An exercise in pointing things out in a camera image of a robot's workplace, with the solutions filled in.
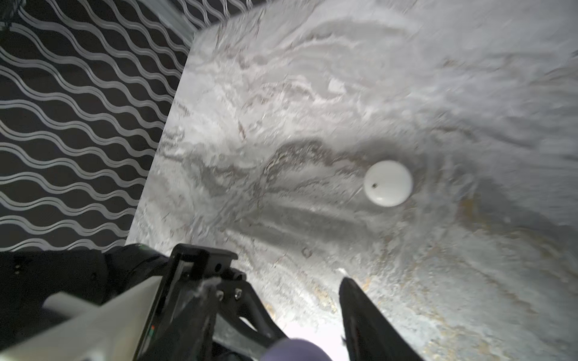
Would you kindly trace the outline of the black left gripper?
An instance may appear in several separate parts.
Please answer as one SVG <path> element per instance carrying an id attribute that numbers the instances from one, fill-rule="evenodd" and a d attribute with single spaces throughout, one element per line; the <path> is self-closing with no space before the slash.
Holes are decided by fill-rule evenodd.
<path id="1" fill-rule="evenodd" d="M 217 278 L 218 314 L 213 341 L 242 356 L 263 356 L 274 344 L 287 338 L 261 302 L 246 275 L 231 266 L 237 254 L 216 248 L 177 245 L 168 259 L 152 311 L 137 347 L 135 359 L 152 339 L 160 314 L 180 281 Z"/>

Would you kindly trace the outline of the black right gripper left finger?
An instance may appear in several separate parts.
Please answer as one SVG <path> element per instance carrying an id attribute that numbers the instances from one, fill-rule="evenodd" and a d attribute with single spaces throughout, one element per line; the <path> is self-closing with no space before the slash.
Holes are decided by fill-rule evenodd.
<path id="1" fill-rule="evenodd" d="M 211 360 L 218 313 L 217 278 L 177 283 L 138 360 Z"/>

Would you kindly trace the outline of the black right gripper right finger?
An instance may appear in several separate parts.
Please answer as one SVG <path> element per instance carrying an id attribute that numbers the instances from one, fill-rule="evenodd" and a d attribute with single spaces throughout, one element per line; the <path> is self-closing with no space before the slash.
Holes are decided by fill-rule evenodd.
<path id="1" fill-rule="evenodd" d="M 422 361 L 353 279 L 343 278 L 339 297 L 350 360 Z"/>

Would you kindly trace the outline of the purple earbud charging case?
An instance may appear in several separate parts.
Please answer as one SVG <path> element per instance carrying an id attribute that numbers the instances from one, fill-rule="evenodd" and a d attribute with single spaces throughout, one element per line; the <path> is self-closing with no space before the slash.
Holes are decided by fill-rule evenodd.
<path id="1" fill-rule="evenodd" d="M 317 345 L 303 339 L 287 338 L 274 344 L 261 361 L 331 361 Z"/>

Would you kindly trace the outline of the white earbud charging case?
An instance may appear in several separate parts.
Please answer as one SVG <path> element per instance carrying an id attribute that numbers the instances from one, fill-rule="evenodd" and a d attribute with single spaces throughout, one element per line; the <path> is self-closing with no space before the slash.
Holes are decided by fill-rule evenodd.
<path id="1" fill-rule="evenodd" d="M 412 194 L 414 180 L 409 169 L 400 162 L 386 160 L 372 165 L 364 176 L 364 193 L 380 207 L 403 204 Z"/>

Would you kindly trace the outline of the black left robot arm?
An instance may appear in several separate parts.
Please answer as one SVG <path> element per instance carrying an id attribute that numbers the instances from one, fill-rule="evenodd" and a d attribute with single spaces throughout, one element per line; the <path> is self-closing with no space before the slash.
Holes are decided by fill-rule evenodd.
<path id="1" fill-rule="evenodd" d="M 1 255 L 3 360 L 258 360 L 285 335 L 231 251 Z"/>

